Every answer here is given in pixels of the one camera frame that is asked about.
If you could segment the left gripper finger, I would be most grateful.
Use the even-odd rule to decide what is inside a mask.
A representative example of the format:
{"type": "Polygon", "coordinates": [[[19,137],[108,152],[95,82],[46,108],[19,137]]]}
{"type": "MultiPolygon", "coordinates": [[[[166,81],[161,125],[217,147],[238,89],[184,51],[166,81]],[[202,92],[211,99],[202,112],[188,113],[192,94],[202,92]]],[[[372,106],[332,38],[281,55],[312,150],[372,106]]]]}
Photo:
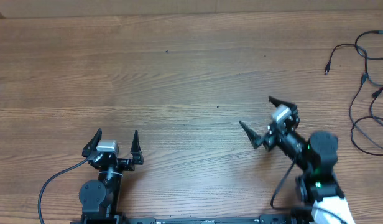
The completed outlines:
{"type": "Polygon", "coordinates": [[[134,137],[132,140],[132,146],[131,146],[130,153],[132,154],[132,160],[133,160],[135,165],[143,165],[144,157],[142,155],[141,147],[139,144],[138,130],[135,130],[135,132],[134,132],[134,137]]]}
{"type": "Polygon", "coordinates": [[[99,128],[93,138],[86,144],[82,150],[83,157],[89,157],[90,154],[96,150],[98,143],[102,137],[102,130],[99,128]]]}

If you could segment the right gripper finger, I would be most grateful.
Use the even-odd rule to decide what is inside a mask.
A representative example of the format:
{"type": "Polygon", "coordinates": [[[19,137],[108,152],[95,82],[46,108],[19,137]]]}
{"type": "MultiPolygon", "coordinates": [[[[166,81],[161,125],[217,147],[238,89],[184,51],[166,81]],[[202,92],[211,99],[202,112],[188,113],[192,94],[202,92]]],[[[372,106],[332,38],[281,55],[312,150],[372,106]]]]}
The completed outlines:
{"type": "Polygon", "coordinates": [[[282,101],[280,99],[274,98],[272,96],[269,97],[269,102],[272,103],[276,108],[278,108],[280,105],[287,106],[291,109],[291,111],[295,111],[297,109],[297,105],[292,102],[288,101],[282,101]]]}
{"type": "Polygon", "coordinates": [[[265,143],[265,138],[257,134],[253,129],[251,129],[247,124],[242,121],[239,121],[239,124],[247,134],[249,141],[254,149],[261,147],[265,143]]]}

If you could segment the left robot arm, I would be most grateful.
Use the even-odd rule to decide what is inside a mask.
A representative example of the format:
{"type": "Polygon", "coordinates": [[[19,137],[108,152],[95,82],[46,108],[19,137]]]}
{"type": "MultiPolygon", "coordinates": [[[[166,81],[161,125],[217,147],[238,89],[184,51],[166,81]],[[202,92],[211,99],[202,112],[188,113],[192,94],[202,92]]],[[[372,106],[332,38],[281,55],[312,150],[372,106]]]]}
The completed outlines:
{"type": "Polygon", "coordinates": [[[80,188],[80,223],[129,223],[117,208],[123,173],[132,172],[136,165],[144,163],[137,131],[134,132],[130,153],[131,158],[119,158],[118,142],[103,140],[100,129],[83,148],[82,156],[90,166],[98,170],[98,178],[85,182],[80,188]]]}

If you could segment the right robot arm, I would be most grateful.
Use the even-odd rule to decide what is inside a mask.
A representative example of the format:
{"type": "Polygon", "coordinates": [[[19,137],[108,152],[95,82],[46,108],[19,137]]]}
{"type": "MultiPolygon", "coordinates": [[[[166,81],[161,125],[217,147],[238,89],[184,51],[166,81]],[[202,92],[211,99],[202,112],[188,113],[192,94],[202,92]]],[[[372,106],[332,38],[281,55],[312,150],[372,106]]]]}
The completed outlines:
{"type": "Polygon", "coordinates": [[[315,131],[304,139],[296,131],[300,117],[297,105],[269,97],[276,107],[267,133],[257,134],[241,123],[253,148],[267,151],[278,147],[298,166],[296,193],[301,206],[276,207],[274,215],[260,215],[259,223],[354,223],[344,192],[339,186],[334,166],[338,161],[338,137],[328,131],[315,131]]]}

